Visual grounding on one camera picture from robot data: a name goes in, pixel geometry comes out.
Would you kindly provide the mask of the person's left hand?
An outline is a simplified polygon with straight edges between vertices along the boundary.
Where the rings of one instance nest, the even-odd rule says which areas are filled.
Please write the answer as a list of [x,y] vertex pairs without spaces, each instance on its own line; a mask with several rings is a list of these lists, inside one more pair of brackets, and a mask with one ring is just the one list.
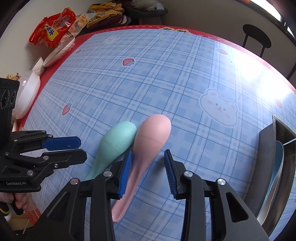
[[15,201],[18,209],[24,211],[32,211],[36,209],[36,204],[33,201],[31,193],[0,193],[0,201],[4,203],[13,203]]

